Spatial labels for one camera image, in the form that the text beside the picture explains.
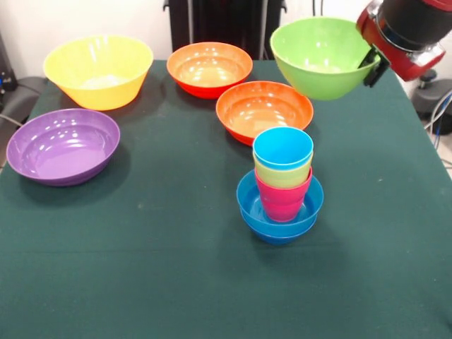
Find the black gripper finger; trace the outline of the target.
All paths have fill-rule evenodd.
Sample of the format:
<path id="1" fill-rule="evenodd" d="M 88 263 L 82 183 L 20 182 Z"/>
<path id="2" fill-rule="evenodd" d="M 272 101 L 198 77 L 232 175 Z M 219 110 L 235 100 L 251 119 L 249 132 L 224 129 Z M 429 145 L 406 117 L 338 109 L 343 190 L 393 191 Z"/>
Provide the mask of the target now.
<path id="1" fill-rule="evenodd" d="M 358 68 L 364 68 L 366 66 L 371 66 L 375 61 L 375 50 L 370 49 L 367 54 L 364 56 L 363 60 L 360 62 Z"/>
<path id="2" fill-rule="evenodd" d="M 375 61 L 371 65 L 370 72 L 364 78 L 363 84 L 367 87 L 373 88 L 382 75 L 388 70 L 391 63 L 377 48 L 372 47 L 371 49 L 375 50 Z"/>

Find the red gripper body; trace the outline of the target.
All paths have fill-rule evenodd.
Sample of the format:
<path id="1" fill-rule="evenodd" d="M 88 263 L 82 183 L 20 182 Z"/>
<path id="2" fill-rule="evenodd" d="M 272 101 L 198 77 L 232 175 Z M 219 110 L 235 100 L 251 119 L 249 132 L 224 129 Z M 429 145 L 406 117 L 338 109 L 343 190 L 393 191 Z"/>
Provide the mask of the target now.
<path id="1" fill-rule="evenodd" d="M 390 61 L 404 81 L 412 81 L 438 64 L 446 50 L 446 0 L 370 1 L 356 27 L 370 46 Z"/>

